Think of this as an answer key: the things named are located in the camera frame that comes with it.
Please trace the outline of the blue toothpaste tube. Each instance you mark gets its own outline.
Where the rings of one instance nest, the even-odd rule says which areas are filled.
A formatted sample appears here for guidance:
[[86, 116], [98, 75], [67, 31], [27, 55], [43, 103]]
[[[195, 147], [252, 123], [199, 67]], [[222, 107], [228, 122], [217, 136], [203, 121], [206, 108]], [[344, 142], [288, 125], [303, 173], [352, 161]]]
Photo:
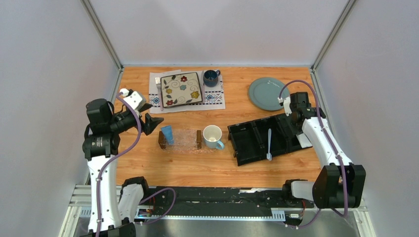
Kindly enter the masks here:
[[172, 132], [172, 126], [167, 125], [167, 126], [162, 127], [161, 132], [163, 133], [167, 143], [169, 145], [173, 145], [174, 144], [174, 137], [173, 137], [173, 132]]

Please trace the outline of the glass holder with wooden ends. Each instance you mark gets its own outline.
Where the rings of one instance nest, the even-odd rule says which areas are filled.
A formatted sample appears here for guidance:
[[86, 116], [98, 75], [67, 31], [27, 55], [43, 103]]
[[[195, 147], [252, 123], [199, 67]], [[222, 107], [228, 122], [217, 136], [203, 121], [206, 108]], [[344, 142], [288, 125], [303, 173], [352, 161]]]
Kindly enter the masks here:
[[159, 131], [158, 144], [164, 151], [171, 152], [192, 152], [203, 147], [203, 136], [201, 130], [175, 129], [172, 131], [174, 144], [169, 145], [161, 131]]

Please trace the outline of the light blue toothbrush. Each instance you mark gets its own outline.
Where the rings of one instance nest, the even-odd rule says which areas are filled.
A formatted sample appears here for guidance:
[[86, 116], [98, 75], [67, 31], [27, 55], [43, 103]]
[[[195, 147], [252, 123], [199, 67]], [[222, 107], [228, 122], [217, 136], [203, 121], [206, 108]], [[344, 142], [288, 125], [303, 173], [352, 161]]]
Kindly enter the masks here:
[[271, 154], [271, 139], [272, 139], [272, 130], [271, 128], [268, 129], [268, 134], [267, 134], [267, 154], [266, 154], [266, 158], [271, 161], [272, 160], [272, 154]]

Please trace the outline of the black compartment organizer box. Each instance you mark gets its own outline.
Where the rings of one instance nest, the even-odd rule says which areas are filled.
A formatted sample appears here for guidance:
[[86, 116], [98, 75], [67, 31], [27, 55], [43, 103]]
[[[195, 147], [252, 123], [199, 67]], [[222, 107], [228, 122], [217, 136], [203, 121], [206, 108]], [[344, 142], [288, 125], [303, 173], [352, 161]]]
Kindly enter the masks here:
[[303, 150], [297, 135], [287, 131], [286, 114], [246, 121], [227, 126], [237, 165], [266, 159], [268, 129], [272, 130], [271, 154], [273, 157]]

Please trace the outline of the white mug with blue handle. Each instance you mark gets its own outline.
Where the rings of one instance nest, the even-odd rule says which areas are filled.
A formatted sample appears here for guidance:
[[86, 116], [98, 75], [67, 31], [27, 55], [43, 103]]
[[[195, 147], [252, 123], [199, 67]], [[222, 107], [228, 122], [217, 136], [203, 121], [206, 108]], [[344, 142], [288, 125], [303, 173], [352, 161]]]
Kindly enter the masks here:
[[224, 143], [221, 141], [222, 130], [216, 125], [208, 125], [203, 130], [203, 138], [205, 145], [210, 149], [223, 150], [225, 148]]

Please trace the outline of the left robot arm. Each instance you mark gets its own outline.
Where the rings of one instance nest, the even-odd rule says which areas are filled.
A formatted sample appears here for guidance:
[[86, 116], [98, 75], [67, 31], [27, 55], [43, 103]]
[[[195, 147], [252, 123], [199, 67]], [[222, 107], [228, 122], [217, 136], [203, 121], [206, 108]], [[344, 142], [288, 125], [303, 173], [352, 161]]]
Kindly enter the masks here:
[[133, 177], [125, 180], [117, 196], [116, 172], [120, 134], [136, 128], [138, 134], [149, 135], [163, 121], [141, 112], [151, 104], [137, 93], [122, 99], [125, 111], [114, 112], [113, 104], [106, 99], [95, 99], [86, 105], [89, 124], [82, 146], [91, 177], [91, 216], [88, 225], [89, 237], [134, 237], [134, 217], [137, 206], [144, 205], [151, 198], [146, 179]]

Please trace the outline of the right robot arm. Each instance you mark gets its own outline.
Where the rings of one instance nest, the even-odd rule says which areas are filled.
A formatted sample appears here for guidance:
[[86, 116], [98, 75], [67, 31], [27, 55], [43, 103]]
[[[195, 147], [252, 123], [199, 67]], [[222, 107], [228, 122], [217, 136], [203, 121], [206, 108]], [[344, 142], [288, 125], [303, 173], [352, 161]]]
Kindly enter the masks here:
[[303, 148], [313, 147], [322, 165], [314, 182], [287, 180], [283, 185], [283, 203], [293, 207], [305, 199], [319, 209], [359, 207], [366, 171], [362, 165], [354, 164], [338, 145], [323, 110], [311, 105], [306, 92], [296, 92], [278, 101], [299, 144]]

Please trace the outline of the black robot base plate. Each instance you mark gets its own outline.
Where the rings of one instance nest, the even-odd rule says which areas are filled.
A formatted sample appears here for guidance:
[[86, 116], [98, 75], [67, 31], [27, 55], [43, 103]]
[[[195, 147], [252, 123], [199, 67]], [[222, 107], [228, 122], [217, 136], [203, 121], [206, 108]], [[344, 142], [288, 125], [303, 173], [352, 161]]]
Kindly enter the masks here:
[[152, 186], [140, 201], [152, 217], [271, 217], [272, 209], [312, 209], [308, 200], [285, 199], [280, 188]]

